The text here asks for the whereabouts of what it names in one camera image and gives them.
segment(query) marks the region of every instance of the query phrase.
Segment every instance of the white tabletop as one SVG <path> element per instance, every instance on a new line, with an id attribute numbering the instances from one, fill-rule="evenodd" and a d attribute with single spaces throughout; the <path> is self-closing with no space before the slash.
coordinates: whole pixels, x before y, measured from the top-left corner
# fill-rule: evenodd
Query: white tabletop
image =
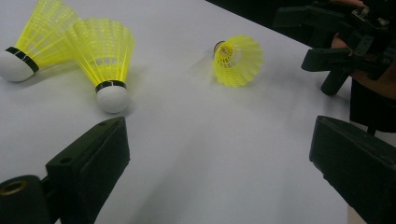
<path id="1" fill-rule="evenodd" d="M 204 0 L 64 0 L 83 19 L 132 30 L 131 105 L 102 112 L 74 64 L 22 83 L 0 78 L 0 182 L 45 164 L 93 125 L 124 116 L 131 163 L 96 223 L 345 224 L 347 204 L 309 161 L 317 115 L 348 120 L 349 87 L 328 97 L 325 73 L 300 68 L 294 40 Z M 0 48 L 13 46 L 34 0 L 3 0 Z M 264 65 L 244 88 L 211 74 L 214 45 L 251 35 Z"/>

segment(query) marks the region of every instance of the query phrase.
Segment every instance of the shuttlecock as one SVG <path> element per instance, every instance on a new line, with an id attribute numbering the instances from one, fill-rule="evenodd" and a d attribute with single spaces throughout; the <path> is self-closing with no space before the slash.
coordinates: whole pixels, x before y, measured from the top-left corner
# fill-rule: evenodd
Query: shuttlecock
<path id="1" fill-rule="evenodd" d="M 125 80 L 134 50 L 131 31 L 118 21 L 87 19 L 66 32 L 66 43 L 96 89 L 99 106 L 119 113 L 128 105 Z"/>
<path id="2" fill-rule="evenodd" d="M 0 52 L 0 76 L 24 81 L 43 66 L 70 60 L 64 33 L 78 20 L 78 14 L 60 0 L 38 0 L 15 47 Z"/>
<path id="3" fill-rule="evenodd" d="M 214 75 L 225 86 L 245 86 L 262 66 L 262 49 L 251 36 L 231 36 L 220 41 L 214 51 Z"/>

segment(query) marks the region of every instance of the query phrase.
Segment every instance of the table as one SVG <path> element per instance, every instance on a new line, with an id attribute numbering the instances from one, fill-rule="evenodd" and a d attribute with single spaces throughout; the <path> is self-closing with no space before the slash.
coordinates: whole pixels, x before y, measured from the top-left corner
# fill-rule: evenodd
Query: table
<path id="1" fill-rule="evenodd" d="M 294 40 L 204 0 L 64 0 L 83 19 L 132 30 L 129 108 L 109 115 L 73 63 L 22 83 L 0 79 L 0 181 L 45 164 L 105 119 L 124 116 L 131 163 L 96 223 L 345 224 L 347 204 L 309 161 L 317 115 L 348 120 L 349 87 L 328 97 L 325 73 L 300 68 Z M 0 47 L 13 46 L 35 1 L 4 0 Z M 251 35 L 264 65 L 244 88 L 211 74 L 214 45 Z"/>

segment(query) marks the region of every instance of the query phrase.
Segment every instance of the shuttlecock lying on side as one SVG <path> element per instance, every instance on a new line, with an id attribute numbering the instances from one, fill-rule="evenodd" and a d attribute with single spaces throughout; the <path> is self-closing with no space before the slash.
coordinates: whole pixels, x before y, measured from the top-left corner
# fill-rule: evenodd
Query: shuttlecock lying on side
<path id="1" fill-rule="evenodd" d="M 128 105 L 125 80 L 134 50 L 131 31 L 118 21 L 87 19 L 66 32 L 66 43 L 96 88 L 99 106 L 119 113 Z"/>
<path id="2" fill-rule="evenodd" d="M 220 41 L 214 51 L 214 75 L 225 86 L 245 86 L 262 66 L 262 49 L 250 36 L 232 36 Z"/>
<path id="3" fill-rule="evenodd" d="M 38 0 L 15 47 L 0 52 L 0 76 L 24 81 L 43 66 L 70 60 L 64 33 L 78 20 L 77 13 L 60 0 Z"/>

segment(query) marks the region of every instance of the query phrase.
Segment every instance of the black stripe on shuttlecock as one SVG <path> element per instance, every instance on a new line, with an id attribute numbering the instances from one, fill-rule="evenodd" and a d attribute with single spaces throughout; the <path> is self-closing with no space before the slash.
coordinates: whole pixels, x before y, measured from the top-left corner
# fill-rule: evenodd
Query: black stripe on shuttlecock
<path id="1" fill-rule="evenodd" d="M 38 65 L 35 63 L 35 61 L 33 61 L 33 59 L 31 59 L 29 56 L 23 53 L 23 51 L 16 49 L 14 47 L 9 47 L 8 49 L 6 49 L 6 51 L 12 53 L 13 55 L 21 59 L 23 62 L 25 62 L 27 65 L 29 65 L 29 67 L 33 70 L 33 73 L 38 71 Z"/>
<path id="2" fill-rule="evenodd" d="M 97 85 L 95 90 L 96 90 L 96 92 L 99 92 L 99 90 L 101 90 L 105 87 L 109 87 L 109 86 L 119 86 L 119 87 L 123 87 L 126 89 L 125 83 L 118 81 L 118 80 L 109 80 L 109 81 L 104 81 L 104 82 L 100 83 L 99 85 Z"/>

